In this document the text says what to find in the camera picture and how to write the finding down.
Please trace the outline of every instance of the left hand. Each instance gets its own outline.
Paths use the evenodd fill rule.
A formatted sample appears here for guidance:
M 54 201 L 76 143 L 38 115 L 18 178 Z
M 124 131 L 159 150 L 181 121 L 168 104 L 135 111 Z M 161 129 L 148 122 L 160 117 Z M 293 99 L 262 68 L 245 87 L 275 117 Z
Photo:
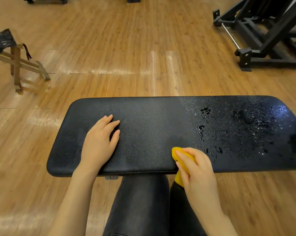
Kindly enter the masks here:
M 111 157 L 120 138 L 120 130 L 116 130 L 110 141 L 111 132 L 120 123 L 119 120 L 111 122 L 112 119 L 113 115 L 104 116 L 89 130 L 77 169 L 96 176 Z

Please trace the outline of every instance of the black metal frame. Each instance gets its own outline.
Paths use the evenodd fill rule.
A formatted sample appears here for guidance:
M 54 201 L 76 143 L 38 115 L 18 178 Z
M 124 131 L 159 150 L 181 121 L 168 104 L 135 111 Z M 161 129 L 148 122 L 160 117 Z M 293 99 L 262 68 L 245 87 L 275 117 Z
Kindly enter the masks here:
M 296 25 L 296 2 L 287 10 L 293 1 L 287 0 L 284 9 L 279 10 L 277 16 L 261 18 L 251 12 L 253 6 L 259 5 L 258 1 L 260 0 L 241 0 L 223 15 L 220 15 L 219 9 L 214 10 L 214 26 L 223 24 L 231 27 L 250 46 L 235 51 L 235 55 L 240 57 L 238 64 L 242 71 L 251 71 L 251 67 L 296 68 L 296 41 L 291 39 L 296 38 L 296 31 L 292 31 Z M 269 4 L 270 1 L 263 0 L 260 5 L 268 8 Z M 263 24 L 268 32 L 264 34 L 257 24 Z M 289 51 L 283 51 L 277 45 L 279 42 Z

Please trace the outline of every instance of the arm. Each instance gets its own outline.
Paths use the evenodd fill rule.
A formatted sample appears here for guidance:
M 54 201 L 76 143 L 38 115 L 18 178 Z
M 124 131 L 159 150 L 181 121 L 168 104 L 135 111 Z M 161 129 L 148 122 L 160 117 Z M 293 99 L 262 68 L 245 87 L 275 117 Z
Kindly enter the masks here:
M 189 204 L 208 236 L 237 236 L 237 233 L 220 205 L 217 181 L 208 156 L 200 150 L 183 148 L 195 156 L 193 162 L 185 154 L 176 151 L 178 157 L 189 170 L 189 174 L 176 162 L 184 184 Z
M 110 141 L 110 133 L 120 121 L 104 116 L 87 133 L 81 161 L 74 171 L 63 202 L 52 223 L 48 236 L 84 236 L 90 206 L 92 186 L 100 168 L 111 157 L 120 131 Z

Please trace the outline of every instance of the hand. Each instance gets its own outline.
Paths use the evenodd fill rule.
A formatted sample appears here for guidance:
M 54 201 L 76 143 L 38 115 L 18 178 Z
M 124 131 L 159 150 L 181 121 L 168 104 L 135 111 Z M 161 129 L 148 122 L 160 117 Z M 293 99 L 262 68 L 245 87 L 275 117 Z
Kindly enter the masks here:
M 205 153 L 193 148 L 183 148 L 183 151 L 195 156 L 196 162 L 176 151 L 178 157 L 189 170 L 189 174 L 179 162 L 176 164 L 181 171 L 188 202 L 206 230 L 208 224 L 217 222 L 218 218 L 224 216 L 220 205 L 217 181 L 210 159 Z
M 111 122 L 112 119 L 113 115 L 104 116 L 87 133 L 77 167 L 82 172 L 96 176 L 111 157 L 120 138 L 120 130 L 116 130 L 110 141 L 111 132 L 120 123 L 119 120 Z

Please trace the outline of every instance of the yellow cloth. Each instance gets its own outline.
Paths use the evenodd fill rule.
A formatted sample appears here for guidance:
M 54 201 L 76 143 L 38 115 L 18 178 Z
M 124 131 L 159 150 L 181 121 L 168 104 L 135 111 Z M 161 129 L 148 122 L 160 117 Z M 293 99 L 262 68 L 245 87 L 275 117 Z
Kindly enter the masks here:
M 181 164 L 182 168 L 189 174 L 188 169 L 186 168 L 186 166 L 182 162 L 182 160 L 177 156 L 176 151 L 182 152 L 183 154 L 187 155 L 194 162 L 195 162 L 195 157 L 192 156 L 192 155 L 190 155 L 187 152 L 184 152 L 181 147 L 173 147 L 172 148 L 172 158 L 173 158 L 173 160 L 178 161 Z M 175 177 L 174 180 L 175 180 L 175 182 L 177 184 L 179 184 L 180 186 L 184 187 L 184 184 L 183 184 L 183 181 L 182 181 L 182 177 L 181 177 L 181 172 L 179 170 L 178 170 L 178 172 L 177 172 L 176 177 Z

